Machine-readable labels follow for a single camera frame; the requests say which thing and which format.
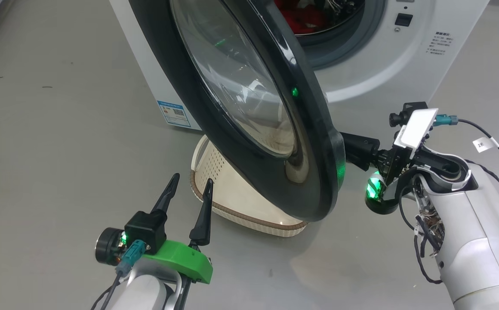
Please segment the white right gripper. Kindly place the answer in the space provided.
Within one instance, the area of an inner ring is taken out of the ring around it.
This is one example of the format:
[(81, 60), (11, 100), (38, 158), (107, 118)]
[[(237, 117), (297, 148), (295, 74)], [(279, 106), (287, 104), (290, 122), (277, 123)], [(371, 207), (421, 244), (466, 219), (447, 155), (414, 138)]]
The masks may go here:
[(437, 108), (410, 108), (389, 116), (391, 125), (400, 126), (393, 146), (380, 150), (380, 140), (342, 132), (345, 159), (367, 171), (371, 165), (379, 171), (368, 179), (366, 206), (376, 214), (391, 214), (398, 206), (398, 197), (409, 183), (405, 169), (413, 166), (423, 140), (436, 121)]

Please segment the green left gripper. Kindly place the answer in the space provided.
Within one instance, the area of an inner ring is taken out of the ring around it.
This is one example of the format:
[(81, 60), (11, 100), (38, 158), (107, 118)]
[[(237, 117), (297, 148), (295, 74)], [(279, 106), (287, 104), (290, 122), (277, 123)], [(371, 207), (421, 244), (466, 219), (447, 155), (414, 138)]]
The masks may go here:
[[(151, 213), (167, 213), (169, 203), (175, 196), (180, 174), (169, 180)], [(101, 264), (120, 268), (128, 282), (138, 276), (152, 275), (163, 282), (175, 284), (182, 276), (193, 282), (210, 284), (213, 275), (212, 263), (206, 255), (192, 247), (207, 246), (211, 238), (211, 214), (213, 208), (213, 180), (206, 181), (202, 194), (202, 206), (196, 224), (189, 234), (189, 246), (176, 241), (165, 241), (159, 251), (151, 254), (151, 248), (140, 239), (129, 240), (123, 229), (106, 228), (97, 239), (95, 258)]]

